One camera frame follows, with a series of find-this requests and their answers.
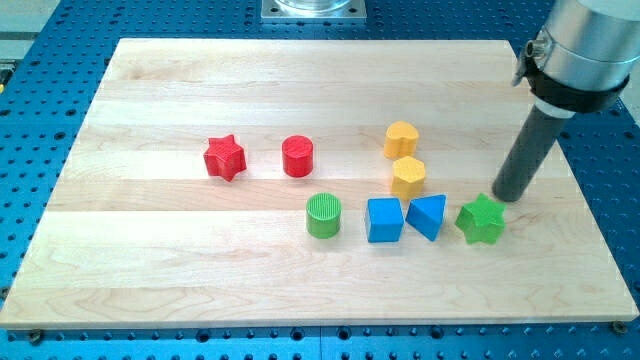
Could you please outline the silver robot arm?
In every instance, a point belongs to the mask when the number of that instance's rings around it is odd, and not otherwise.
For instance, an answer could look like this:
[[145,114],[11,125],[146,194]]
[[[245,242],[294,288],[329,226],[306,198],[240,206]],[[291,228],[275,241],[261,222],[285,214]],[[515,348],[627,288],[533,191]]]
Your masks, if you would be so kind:
[[521,50],[512,84],[526,79],[537,99],[557,108],[610,107],[639,62],[639,0],[557,0]]

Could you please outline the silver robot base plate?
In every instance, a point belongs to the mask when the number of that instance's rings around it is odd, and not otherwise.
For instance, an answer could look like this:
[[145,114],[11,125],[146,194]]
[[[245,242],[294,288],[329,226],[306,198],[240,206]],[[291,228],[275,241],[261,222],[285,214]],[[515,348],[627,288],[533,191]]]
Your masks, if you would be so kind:
[[365,21],[365,0],[262,0],[266,23]]

